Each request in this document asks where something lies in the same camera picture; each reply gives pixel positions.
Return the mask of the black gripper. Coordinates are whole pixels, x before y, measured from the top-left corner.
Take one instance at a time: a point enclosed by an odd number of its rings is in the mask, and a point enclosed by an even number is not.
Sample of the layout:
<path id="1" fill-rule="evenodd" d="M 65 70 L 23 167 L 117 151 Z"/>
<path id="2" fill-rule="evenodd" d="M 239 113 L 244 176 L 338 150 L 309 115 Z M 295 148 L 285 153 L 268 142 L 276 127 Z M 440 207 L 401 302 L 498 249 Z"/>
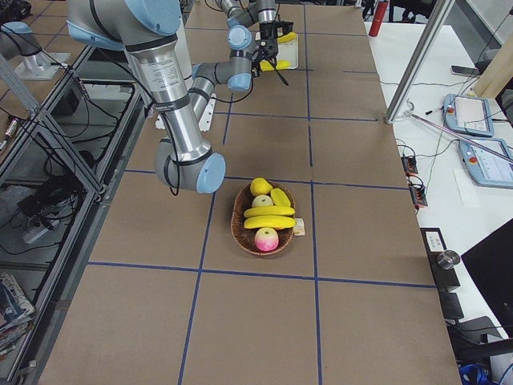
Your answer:
<path id="1" fill-rule="evenodd" d="M 260 39 L 269 40 L 285 36 L 293 32 L 293 26 L 294 22 L 281 20 L 261 23 L 259 25 Z"/>
<path id="2" fill-rule="evenodd" d="M 252 75 L 259 76 L 263 71 L 274 71 L 280 81 L 289 86 L 287 79 L 277 68 L 278 42 L 277 39 L 255 41 L 252 53 Z"/>

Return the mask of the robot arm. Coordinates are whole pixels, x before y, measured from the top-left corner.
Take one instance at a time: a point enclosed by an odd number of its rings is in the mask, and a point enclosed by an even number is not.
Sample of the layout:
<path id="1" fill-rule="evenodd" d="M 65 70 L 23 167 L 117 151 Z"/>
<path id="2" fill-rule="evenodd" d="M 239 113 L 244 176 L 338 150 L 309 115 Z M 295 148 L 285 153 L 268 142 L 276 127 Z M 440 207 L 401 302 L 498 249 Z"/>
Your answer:
<path id="1" fill-rule="evenodd" d="M 257 24 L 260 39 L 277 39 L 293 32 L 293 22 L 281 20 L 275 1 L 252 1 L 245 8 L 238 1 L 216 0 L 215 4 L 226 15 L 229 27 L 242 25 L 249 28 Z"/>
<path id="2" fill-rule="evenodd" d="M 191 64 L 178 1 L 70 1 L 70 36 L 87 45 L 122 51 L 167 132 L 157 148 L 155 169 L 174 193 L 214 193 L 225 174 L 224 157 L 200 132 L 200 118 L 215 87 L 247 91 L 263 60 L 277 65 L 278 37 L 293 30 L 274 1 L 242 8 L 218 1 L 227 17 L 226 62 Z"/>

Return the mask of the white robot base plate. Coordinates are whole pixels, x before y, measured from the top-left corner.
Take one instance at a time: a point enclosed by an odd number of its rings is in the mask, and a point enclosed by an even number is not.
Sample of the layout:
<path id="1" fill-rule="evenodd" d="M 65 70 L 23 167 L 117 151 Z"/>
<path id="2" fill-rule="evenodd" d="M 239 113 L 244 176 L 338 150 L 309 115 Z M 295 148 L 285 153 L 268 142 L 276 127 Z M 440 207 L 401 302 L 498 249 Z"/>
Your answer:
<path id="1" fill-rule="evenodd" d="M 199 121 L 199 128 L 201 132 L 208 132 L 212 125 L 213 114 L 216 106 L 216 93 L 213 93 L 210 97 L 207 106 L 204 109 L 204 112 Z M 164 130 L 164 122 L 158 117 L 155 122 L 155 129 Z"/>

